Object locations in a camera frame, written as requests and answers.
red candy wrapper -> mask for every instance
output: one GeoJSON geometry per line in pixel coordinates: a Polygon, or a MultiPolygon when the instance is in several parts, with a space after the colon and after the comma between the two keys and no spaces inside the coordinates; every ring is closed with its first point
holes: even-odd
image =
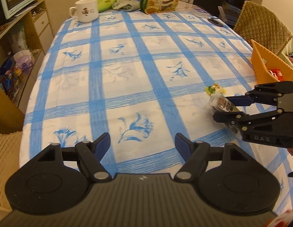
{"type": "Polygon", "coordinates": [[[277,75],[277,78],[280,81],[284,81],[284,77],[283,77],[282,72],[280,71],[280,69],[272,68],[271,71],[277,75]]]}
{"type": "Polygon", "coordinates": [[[264,227],[287,227],[293,221],[293,210],[286,211],[275,219],[270,220],[264,227]]]}

blue and white checkered tablecloth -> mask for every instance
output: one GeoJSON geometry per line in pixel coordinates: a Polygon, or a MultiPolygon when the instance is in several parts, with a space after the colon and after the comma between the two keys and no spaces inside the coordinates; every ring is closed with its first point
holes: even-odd
{"type": "MultiPolygon", "coordinates": [[[[206,108],[206,86],[226,95],[252,90],[251,47],[229,27],[190,13],[100,13],[82,24],[68,19],[44,58],[28,103],[20,164],[52,142],[74,146],[104,132],[111,173],[169,172],[181,167],[174,136],[212,146],[234,142],[279,180],[275,211],[293,207],[293,158],[285,149],[236,140],[206,108]]],[[[271,110],[253,104],[249,114],[271,110]]]]}

white mug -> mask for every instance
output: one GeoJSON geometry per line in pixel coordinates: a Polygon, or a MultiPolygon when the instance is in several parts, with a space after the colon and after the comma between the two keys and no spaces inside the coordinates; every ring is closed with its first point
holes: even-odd
{"type": "Polygon", "coordinates": [[[70,16],[82,23],[92,22],[98,18],[97,4],[97,0],[80,0],[75,3],[76,7],[70,7],[70,16]]]}

ridged black surface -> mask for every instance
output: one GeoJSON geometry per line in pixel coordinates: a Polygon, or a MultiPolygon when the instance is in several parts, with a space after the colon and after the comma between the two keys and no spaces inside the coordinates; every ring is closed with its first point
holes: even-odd
{"type": "Polygon", "coordinates": [[[255,216],[222,213],[196,194],[190,184],[169,174],[118,174],[109,183],[93,185],[75,207],[53,215],[32,216],[14,211],[0,227],[262,227],[272,212],[255,216]]]}

gray cloth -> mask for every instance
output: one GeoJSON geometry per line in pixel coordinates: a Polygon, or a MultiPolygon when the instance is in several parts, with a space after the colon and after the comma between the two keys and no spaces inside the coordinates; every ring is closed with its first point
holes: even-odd
{"type": "Polygon", "coordinates": [[[114,3],[112,6],[115,10],[122,10],[122,11],[134,11],[140,9],[140,1],[132,0],[132,1],[125,1],[122,3],[114,3]]]}

